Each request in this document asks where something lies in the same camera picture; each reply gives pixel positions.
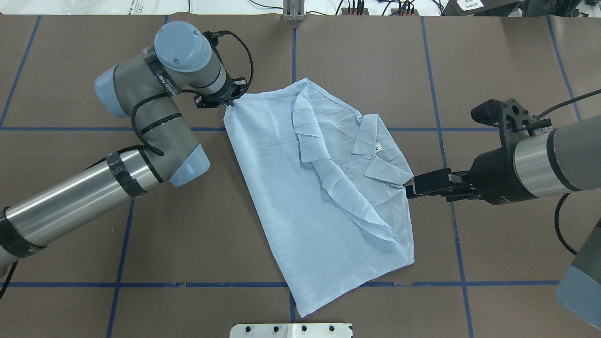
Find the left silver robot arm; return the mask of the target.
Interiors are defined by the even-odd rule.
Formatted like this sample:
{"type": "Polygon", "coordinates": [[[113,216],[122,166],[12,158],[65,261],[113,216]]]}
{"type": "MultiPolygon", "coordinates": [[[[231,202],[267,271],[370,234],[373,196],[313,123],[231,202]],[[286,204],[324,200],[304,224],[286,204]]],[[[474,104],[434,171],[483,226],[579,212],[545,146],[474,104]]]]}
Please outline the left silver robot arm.
{"type": "Polygon", "coordinates": [[[199,31],[173,21],[153,44],[99,75],[94,89],[116,117],[127,117],[139,143],[111,152],[73,177],[1,210],[1,275],[54,240],[168,181],[179,187],[210,161],[174,102],[191,93],[199,109],[232,106],[251,78],[233,78],[217,50],[231,31],[199,31]]]}

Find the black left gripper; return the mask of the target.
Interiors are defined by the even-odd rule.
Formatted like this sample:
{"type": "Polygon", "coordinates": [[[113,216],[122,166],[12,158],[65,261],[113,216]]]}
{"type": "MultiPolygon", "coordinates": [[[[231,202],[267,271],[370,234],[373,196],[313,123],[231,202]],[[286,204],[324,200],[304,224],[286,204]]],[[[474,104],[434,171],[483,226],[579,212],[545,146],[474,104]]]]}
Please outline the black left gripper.
{"type": "Polygon", "coordinates": [[[218,108],[220,106],[234,106],[234,101],[247,92],[246,77],[228,78],[221,90],[206,96],[194,96],[197,109],[218,108]]]}

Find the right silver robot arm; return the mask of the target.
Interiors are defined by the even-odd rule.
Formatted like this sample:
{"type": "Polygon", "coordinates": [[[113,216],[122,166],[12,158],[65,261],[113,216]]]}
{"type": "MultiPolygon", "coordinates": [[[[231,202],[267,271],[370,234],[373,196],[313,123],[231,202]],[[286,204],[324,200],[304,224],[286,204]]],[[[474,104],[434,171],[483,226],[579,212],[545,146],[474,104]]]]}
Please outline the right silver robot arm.
{"type": "MultiPolygon", "coordinates": [[[[407,187],[408,199],[439,195],[448,202],[484,200],[506,205],[559,195],[560,209],[571,193],[600,187],[600,123],[595,116],[537,136],[501,130],[500,148],[480,154],[467,171],[444,168],[415,176],[407,187]]],[[[574,252],[555,291],[558,302],[599,329],[600,225],[574,252]]]]}

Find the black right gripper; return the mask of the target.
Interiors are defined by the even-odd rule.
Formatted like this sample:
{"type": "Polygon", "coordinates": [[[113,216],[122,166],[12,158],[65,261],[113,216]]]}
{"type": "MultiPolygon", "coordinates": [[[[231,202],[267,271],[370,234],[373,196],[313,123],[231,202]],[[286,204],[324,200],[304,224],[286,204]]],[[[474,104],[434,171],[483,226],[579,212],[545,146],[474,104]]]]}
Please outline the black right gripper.
{"type": "Polygon", "coordinates": [[[532,199],[532,194],[522,186],[503,149],[480,154],[468,172],[453,172],[444,168],[415,176],[411,184],[406,186],[406,197],[441,196],[446,202],[467,200],[472,196],[472,186],[478,192],[479,199],[491,205],[532,199]]]}

